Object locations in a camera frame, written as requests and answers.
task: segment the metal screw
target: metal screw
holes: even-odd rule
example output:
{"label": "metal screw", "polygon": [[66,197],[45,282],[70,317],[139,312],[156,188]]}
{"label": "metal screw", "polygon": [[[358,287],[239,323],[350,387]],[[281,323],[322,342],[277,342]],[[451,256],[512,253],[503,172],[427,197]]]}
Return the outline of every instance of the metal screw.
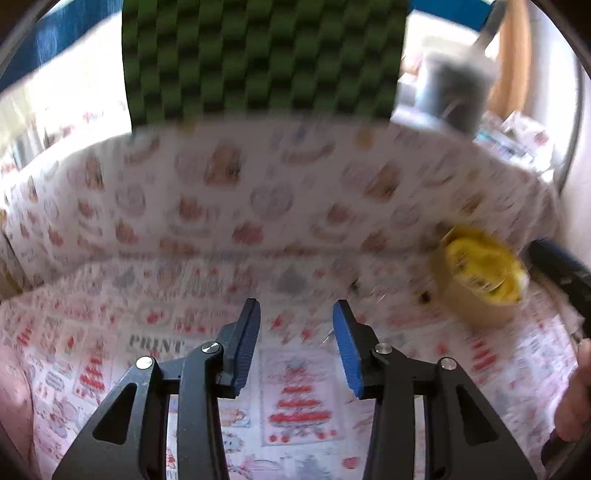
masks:
{"label": "metal screw", "polygon": [[445,357],[441,359],[441,366],[445,370],[455,370],[457,367],[457,362],[453,358]]}
{"label": "metal screw", "polygon": [[217,342],[205,342],[201,346],[201,351],[204,353],[216,353],[220,349],[220,344]]}
{"label": "metal screw", "polygon": [[377,343],[375,346],[376,353],[381,353],[382,355],[388,355],[392,353],[392,345],[389,343]]}
{"label": "metal screw", "polygon": [[142,356],[135,361],[135,366],[140,370],[146,370],[150,368],[154,363],[154,359],[151,356]]}

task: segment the blue curtain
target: blue curtain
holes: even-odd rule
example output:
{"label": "blue curtain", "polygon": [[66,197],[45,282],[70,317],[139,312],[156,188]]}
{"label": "blue curtain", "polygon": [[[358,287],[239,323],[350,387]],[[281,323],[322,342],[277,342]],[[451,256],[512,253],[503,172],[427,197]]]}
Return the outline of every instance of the blue curtain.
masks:
{"label": "blue curtain", "polygon": [[0,92],[70,47],[123,0],[74,0],[39,20],[0,77]]}

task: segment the green foam panel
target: green foam panel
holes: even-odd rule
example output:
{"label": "green foam panel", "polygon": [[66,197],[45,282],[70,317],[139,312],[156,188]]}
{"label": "green foam panel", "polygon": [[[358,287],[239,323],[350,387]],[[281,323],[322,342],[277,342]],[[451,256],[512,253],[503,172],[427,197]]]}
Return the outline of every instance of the green foam panel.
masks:
{"label": "green foam panel", "polygon": [[132,124],[207,113],[389,118],[407,0],[124,0]]}

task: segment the finger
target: finger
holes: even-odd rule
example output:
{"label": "finger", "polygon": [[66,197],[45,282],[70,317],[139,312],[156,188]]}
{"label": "finger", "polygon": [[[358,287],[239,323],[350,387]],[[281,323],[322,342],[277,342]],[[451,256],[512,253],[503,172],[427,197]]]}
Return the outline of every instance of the finger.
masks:
{"label": "finger", "polygon": [[556,433],[565,442],[574,442],[583,435],[583,425],[569,405],[561,401],[554,415]]}
{"label": "finger", "polygon": [[579,345],[577,372],[586,385],[591,385],[591,340],[585,339]]}
{"label": "finger", "polygon": [[591,418],[589,387],[584,384],[578,373],[575,373],[570,379],[569,387],[563,396],[563,402],[572,410],[579,423],[585,423]]}

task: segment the christmas tree print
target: christmas tree print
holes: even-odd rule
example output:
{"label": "christmas tree print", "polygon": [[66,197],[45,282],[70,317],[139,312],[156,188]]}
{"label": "christmas tree print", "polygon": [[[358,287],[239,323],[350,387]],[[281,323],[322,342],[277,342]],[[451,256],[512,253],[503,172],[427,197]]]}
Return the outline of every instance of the christmas tree print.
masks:
{"label": "christmas tree print", "polygon": [[269,416],[269,423],[278,428],[280,435],[272,434],[270,443],[290,443],[293,437],[314,435],[319,440],[337,435],[336,430],[326,429],[332,412],[317,396],[314,384],[316,375],[308,372],[304,360],[289,362],[282,376],[283,388]]}
{"label": "christmas tree print", "polygon": [[110,385],[110,381],[105,378],[105,359],[108,357],[107,344],[105,339],[100,336],[92,340],[89,345],[88,355],[86,360],[82,362],[74,386],[74,393],[83,400],[98,405],[105,395],[106,385]]}

